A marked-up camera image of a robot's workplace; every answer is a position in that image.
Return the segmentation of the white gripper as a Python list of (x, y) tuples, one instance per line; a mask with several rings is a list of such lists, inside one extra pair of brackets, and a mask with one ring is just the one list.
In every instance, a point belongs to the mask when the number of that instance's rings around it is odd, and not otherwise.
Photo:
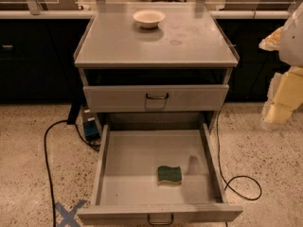
[(263, 39), (258, 47), (278, 51), (282, 61), (292, 67), (284, 74), (275, 73), (262, 109), (262, 127), (275, 130), (285, 124), (303, 104), (303, 4), (284, 24)]

